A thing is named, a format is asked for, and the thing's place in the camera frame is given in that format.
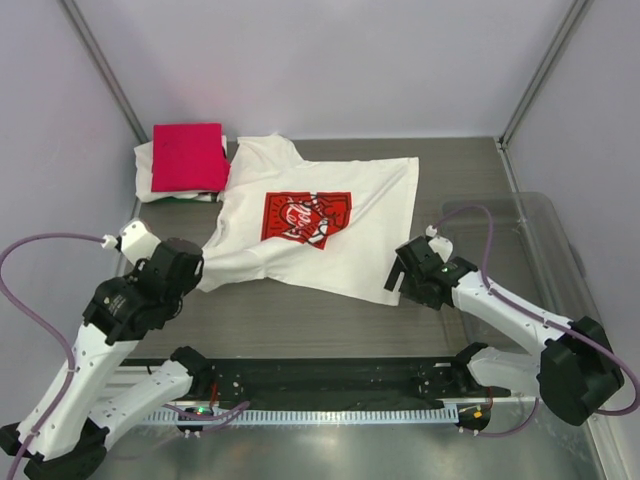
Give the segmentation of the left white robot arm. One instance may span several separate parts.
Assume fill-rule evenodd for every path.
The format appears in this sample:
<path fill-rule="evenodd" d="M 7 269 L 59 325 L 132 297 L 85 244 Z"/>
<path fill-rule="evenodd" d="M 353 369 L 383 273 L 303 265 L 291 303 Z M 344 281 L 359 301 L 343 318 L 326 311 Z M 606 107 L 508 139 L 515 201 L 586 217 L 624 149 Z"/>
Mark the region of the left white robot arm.
<path fill-rule="evenodd" d="M 108 381 L 145 335 L 175 318 L 202 276 L 202 251 L 169 239 L 137 254 L 133 270 L 101 283 L 83 313 L 68 359 L 32 413 L 1 429 L 1 447 L 27 461 L 30 479 L 87 479 L 115 443 L 146 415 L 189 396 L 205 397 L 212 364 L 177 348 L 153 374 L 101 401 Z"/>

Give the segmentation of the white Coca-Cola t-shirt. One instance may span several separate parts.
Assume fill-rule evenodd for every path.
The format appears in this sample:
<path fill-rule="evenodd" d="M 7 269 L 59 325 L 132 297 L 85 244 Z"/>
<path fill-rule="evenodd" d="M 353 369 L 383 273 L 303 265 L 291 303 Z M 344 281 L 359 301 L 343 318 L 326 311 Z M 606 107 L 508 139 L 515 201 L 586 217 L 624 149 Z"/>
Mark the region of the white Coca-Cola t-shirt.
<path fill-rule="evenodd" d="M 416 157 L 309 161 L 280 135 L 241 137 L 198 288 L 272 279 L 397 306 L 384 284 L 418 183 Z"/>

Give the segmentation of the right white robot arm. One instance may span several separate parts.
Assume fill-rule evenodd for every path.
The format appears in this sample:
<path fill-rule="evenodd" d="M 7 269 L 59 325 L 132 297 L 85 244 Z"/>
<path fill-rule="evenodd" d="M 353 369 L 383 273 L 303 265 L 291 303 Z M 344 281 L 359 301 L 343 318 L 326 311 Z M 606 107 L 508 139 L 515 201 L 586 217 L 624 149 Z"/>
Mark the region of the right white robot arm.
<path fill-rule="evenodd" d="M 442 237 L 416 237 L 395 251 L 385 287 L 438 310 L 447 305 L 498 330 L 523 353 L 475 344 L 450 372 L 453 388 L 473 395 L 500 387 L 536 397 L 562 421 L 582 425 L 624 385 L 604 328 L 583 317 L 546 311 L 490 280 L 473 263 L 451 254 Z"/>

